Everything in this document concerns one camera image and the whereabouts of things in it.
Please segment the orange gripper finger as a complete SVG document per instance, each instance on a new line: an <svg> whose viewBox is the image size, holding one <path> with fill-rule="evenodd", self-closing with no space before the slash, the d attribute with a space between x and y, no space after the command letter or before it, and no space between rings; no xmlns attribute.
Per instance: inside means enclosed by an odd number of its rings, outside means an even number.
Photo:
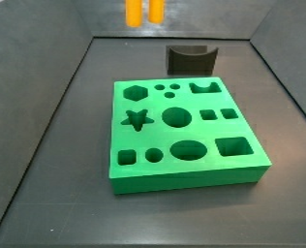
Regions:
<svg viewBox="0 0 306 248"><path fill-rule="evenodd" d="M126 24L140 27L144 20L144 0L126 0Z"/></svg>
<svg viewBox="0 0 306 248"><path fill-rule="evenodd" d="M152 23L161 24L165 17L165 0L150 0L149 20Z"/></svg>

